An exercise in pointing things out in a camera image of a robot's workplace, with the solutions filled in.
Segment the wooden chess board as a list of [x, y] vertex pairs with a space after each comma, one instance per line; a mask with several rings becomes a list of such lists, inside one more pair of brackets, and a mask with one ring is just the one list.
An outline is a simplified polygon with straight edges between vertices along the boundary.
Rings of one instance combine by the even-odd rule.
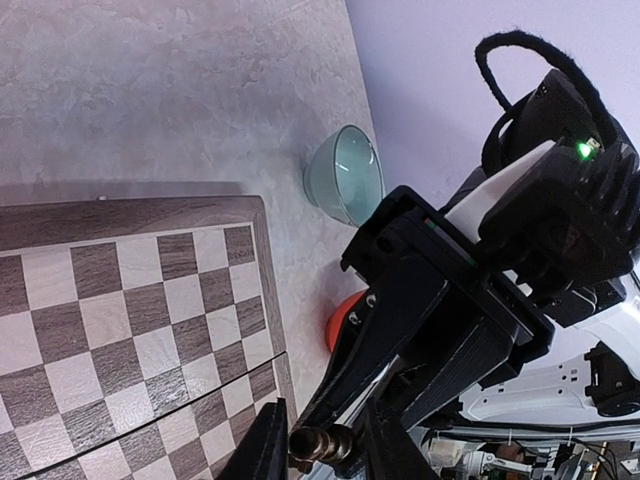
[[291, 398], [265, 207], [1, 211], [1, 475], [213, 479]]

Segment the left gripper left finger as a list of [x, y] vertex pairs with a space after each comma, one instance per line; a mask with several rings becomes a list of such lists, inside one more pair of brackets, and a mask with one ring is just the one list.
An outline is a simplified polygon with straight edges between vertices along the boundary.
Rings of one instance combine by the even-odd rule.
[[229, 460], [230, 479], [286, 479], [286, 401], [266, 403]]

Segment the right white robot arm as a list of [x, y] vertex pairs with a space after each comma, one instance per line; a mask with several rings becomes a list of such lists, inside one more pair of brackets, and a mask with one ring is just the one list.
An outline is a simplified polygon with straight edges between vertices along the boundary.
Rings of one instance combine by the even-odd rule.
[[609, 332], [633, 316], [635, 278], [627, 275], [533, 302], [503, 275], [475, 266], [454, 244], [460, 234], [406, 186], [384, 198], [358, 230], [341, 265], [367, 290], [349, 309], [325, 376], [297, 421], [328, 429], [376, 378], [376, 403], [406, 428], [442, 418], [488, 424], [546, 410], [584, 409], [608, 424], [634, 424], [639, 380], [604, 342], [555, 365], [532, 368], [556, 330], [601, 325]]

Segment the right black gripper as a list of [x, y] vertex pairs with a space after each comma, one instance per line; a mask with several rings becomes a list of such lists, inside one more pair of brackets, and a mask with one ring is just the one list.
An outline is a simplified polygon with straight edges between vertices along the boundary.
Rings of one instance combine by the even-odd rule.
[[296, 428], [336, 423], [410, 343], [425, 363], [392, 406], [406, 430], [475, 383], [511, 380], [549, 353], [551, 322], [504, 274], [470, 257], [473, 248], [411, 188], [382, 200], [340, 261], [369, 288]]

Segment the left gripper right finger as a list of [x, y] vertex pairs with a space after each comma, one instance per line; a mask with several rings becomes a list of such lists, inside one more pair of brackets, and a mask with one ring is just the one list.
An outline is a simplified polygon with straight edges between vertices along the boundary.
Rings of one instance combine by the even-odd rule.
[[376, 404], [367, 404], [364, 415], [363, 449], [368, 479], [439, 479], [397, 416], [379, 410]]

